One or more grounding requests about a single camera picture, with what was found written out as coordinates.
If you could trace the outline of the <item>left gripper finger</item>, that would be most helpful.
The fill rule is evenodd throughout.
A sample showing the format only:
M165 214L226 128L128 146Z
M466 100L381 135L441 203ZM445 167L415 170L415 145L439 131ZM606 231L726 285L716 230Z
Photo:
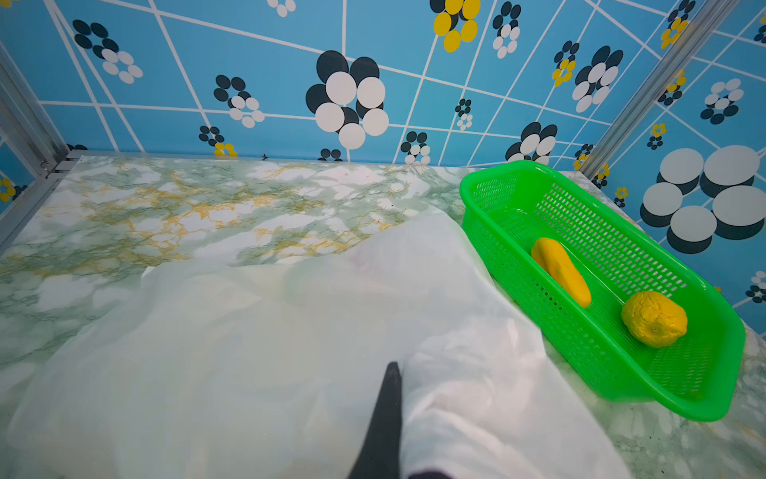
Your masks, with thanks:
M397 362L386 367L361 450L348 479L400 478L402 377Z

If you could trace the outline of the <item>white plastic bag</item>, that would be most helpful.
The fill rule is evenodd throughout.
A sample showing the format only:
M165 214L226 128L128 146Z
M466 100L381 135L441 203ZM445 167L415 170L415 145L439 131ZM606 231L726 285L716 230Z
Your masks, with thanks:
M166 263L35 374L27 477L347 478L387 365L400 478L626 478L602 427L432 210L337 255Z

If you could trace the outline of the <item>orange yellow papaya fruit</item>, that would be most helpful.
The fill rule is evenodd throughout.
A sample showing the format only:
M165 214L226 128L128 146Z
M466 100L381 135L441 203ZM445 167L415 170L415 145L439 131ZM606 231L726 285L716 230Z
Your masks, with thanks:
M532 257L580 307L590 306L590 288L561 243L554 239L537 239Z

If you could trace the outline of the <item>yellow lemon fruit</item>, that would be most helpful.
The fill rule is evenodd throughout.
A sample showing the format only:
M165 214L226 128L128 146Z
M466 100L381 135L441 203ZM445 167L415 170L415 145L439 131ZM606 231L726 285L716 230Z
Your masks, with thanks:
M620 318L636 340L652 348L673 345L688 329L685 310L656 291L642 291L630 297Z

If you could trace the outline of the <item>green plastic basket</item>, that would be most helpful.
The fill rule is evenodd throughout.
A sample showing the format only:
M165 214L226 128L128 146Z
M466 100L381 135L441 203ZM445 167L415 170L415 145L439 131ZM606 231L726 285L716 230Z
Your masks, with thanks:
M489 273L600 397L658 402L694 421L729 411L743 357L743 321L707 281L550 167L522 161L462 179L463 228ZM584 276L581 307L533 259L559 241ZM635 339L620 312L656 291L686 312L686 335L664 348Z

